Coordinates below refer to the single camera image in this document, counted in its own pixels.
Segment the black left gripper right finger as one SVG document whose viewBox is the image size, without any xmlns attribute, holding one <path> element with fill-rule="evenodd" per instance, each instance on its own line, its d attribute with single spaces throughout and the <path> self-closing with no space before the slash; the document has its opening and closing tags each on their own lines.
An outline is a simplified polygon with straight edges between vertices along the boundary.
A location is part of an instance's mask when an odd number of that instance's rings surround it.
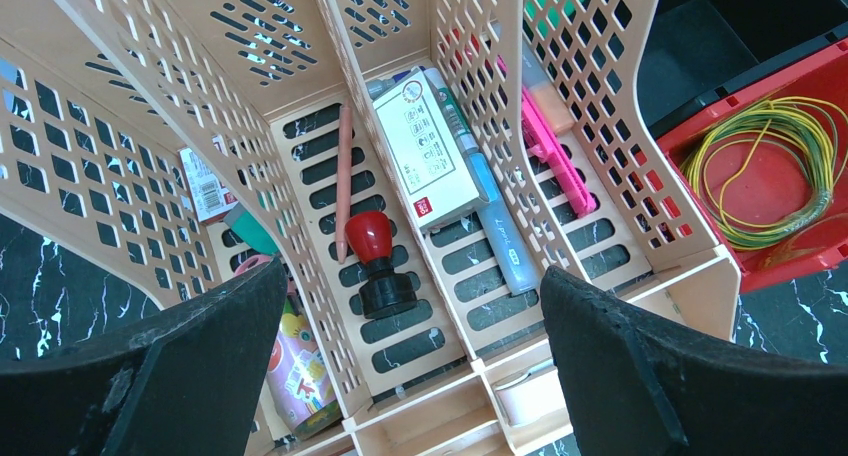
<svg viewBox="0 0 848 456">
<path fill-rule="evenodd" d="M 847 370 L 749 349 L 552 266 L 540 305 L 584 455 L 843 455 Z"/>
</svg>

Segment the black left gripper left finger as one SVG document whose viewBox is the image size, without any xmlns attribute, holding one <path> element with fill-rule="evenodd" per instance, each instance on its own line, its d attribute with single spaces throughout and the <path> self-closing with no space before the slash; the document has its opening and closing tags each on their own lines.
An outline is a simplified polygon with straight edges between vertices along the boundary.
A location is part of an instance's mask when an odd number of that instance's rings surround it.
<svg viewBox="0 0 848 456">
<path fill-rule="evenodd" d="M 155 315 L 1 366 L 5 455 L 241 455 L 286 299 L 273 259 Z"/>
</svg>

